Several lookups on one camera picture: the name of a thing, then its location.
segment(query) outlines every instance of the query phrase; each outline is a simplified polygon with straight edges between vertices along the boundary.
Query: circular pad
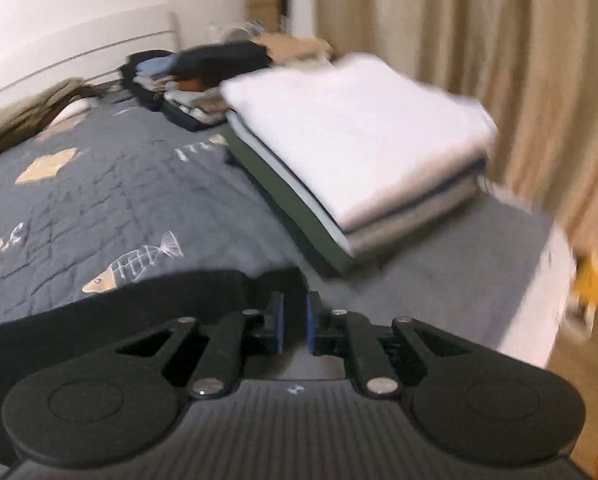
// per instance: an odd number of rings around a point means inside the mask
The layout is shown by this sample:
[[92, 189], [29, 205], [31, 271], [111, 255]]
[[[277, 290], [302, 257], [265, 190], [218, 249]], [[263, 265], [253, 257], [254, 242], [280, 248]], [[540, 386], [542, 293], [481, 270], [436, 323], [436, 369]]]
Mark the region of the circular pad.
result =
[[119, 411], [124, 394], [103, 381], [75, 381], [50, 394], [50, 410], [67, 422], [98, 422]]
[[94, 467], [158, 442], [176, 419], [178, 398], [158, 368], [111, 352], [24, 379], [2, 414], [15, 447], [35, 462]]
[[507, 466], [568, 451], [585, 420], [565, 380], [494, 352], [439, 359], [415, 389], [412, 411], [454, 455]]

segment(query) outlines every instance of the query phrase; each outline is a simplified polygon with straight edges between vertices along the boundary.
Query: brown fabric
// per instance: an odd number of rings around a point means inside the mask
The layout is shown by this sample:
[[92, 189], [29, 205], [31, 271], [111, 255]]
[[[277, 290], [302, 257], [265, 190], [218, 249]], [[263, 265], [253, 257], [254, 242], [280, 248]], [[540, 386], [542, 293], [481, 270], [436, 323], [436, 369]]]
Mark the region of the brown fabric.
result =
[[208, 99], [202, 103], [199, 103], [197, 107], [206, 112], [207, 114], [224, 114], [230, 107], [223, 100], [223, 97], [217, 96]]
[[598, 251], [598, 0], [317, 0], [317, 21], [338, 54], [479, 98], [491, 176]]
[[0, 110], [0, 153], [34, 137], [63, 110], [73, 97], [90, 95], [83, 79], [71, 78]]
[[268, 56], [277, 65], [294, 60], [307, 59], [332, 53], [330, 44], [320, 38], [295, 38], [287, 34], [262, 34], [250, 41], [263, 45], [268, 49]]
[[178, 89], [185, 92], [205, 92], [211, 88], [200, 79], [180, 79], [177, 84]]

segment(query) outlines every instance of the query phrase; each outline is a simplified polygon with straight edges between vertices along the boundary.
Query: bed frame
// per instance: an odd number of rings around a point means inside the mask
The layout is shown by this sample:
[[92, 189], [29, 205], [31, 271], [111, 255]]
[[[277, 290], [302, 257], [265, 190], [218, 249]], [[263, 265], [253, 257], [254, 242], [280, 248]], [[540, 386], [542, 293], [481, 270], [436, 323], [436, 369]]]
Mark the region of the bed frame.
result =
[[79, 23], [0, 58], [0, 108], [68, 77], [91, 84], [116, 79], [133, 52], [179, 50], [176, 19], [166, 5], [141, 7]]

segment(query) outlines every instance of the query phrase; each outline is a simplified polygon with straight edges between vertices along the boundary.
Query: beige curtain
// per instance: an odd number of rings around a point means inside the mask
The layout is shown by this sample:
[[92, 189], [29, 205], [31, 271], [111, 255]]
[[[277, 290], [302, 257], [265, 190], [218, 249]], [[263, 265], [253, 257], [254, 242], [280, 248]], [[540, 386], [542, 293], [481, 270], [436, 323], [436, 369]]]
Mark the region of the beige curtain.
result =
[[491, 176], [598, 251], [598, 0], [317, 0], [317, 28], [479, 98], [500, 131]]

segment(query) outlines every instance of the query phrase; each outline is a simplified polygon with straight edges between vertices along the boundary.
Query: clothes pile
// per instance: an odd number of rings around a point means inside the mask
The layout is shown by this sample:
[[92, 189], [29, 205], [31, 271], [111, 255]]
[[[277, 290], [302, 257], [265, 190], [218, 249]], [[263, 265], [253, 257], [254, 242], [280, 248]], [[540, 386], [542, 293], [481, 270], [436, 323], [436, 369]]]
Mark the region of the clothes pile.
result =
[[225, 81], [228, 144], [343, 272], [477, 193], [496, 126], [369, 54]]
[[218, 91], [221, 82], [274, 64], [327, 62], [331, 52], [325, 40], [262, 34], [178, 54], [139, 52], [128, 56], [119, 70], [122, 84], [142, 105], [195, 132], [225, 121], [228, 107]]
[[81, 78], [70, 78], [0, 109], [0, 153], [92, 107], [95, 91]]

